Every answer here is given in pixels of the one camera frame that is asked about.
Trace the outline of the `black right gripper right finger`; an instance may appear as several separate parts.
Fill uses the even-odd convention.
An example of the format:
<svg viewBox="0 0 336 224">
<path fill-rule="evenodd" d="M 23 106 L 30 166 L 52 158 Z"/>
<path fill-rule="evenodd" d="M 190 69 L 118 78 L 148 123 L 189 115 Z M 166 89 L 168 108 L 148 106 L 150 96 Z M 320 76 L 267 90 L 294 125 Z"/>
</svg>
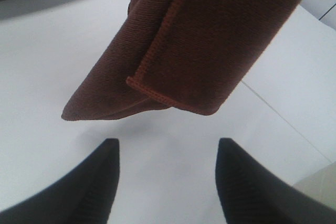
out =
<svg viewBox="0 0 336 224">
<path fill-rule="evenodd" d="M 231 138 L 221 138 L 215 167 L 227 223 L 335 223 L 335 210 L 294 189 Z"/>
</svg>

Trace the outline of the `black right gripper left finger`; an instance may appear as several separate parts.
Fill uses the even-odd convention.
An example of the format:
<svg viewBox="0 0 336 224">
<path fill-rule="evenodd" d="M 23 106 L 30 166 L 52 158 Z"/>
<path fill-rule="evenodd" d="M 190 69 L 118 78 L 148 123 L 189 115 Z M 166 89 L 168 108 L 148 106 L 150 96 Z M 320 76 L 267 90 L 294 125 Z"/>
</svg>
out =
<svg viewBox="0 0 336 224">
<path fill-rule="evenodd" d="M 119 176 L 119 141 L 108 138 L 60 180 L 1 211 L 1 223 L 107 223 Z"/>
</svg>

